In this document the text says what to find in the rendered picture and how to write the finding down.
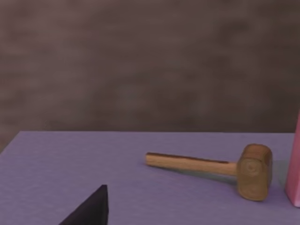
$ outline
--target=hammer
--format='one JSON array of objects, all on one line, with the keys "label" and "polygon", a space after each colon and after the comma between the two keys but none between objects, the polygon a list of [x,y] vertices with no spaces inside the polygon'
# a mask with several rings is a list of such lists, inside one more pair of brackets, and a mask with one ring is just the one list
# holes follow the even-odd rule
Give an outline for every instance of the hammer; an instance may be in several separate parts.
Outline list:
[{"label": "hammer", "polygon": [[249,144],[237,163],[148,152],[149,166],[217,173],[237,177],[237,189],[245,199],[263,201],[272,180],[272,152],[262,144]]}]

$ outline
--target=brown wall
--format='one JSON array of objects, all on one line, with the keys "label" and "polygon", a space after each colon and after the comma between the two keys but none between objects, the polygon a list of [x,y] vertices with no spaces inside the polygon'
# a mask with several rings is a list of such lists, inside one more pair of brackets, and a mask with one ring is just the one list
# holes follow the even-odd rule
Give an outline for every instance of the brown wall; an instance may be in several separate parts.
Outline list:
[{"label": "brown wall", "polygon": [[20,129],[292,132],[299,0],[0,0],[0,145]]}]

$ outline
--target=dark triangular object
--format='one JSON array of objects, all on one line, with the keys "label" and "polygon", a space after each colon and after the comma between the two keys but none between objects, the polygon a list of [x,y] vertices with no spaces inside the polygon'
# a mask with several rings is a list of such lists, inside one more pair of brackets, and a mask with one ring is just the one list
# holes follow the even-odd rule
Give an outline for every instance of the dark triangular object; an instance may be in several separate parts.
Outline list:
[{"label": "dark triangular object", "polygon": [[75,209],[60,225],[107,225],[107,185],[102,185]]}]

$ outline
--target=wooden handle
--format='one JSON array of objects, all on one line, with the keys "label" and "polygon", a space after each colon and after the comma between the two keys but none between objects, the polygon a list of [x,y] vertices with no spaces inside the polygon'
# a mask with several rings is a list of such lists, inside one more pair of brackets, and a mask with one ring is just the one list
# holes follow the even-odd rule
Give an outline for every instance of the wooden handle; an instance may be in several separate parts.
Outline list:
[{"label": "wooden handle", "polygon": [[153,152],[146,154],[146,164],[161,168],[201,171],[231,176],[236,176],[237,174],[236,163]]}]

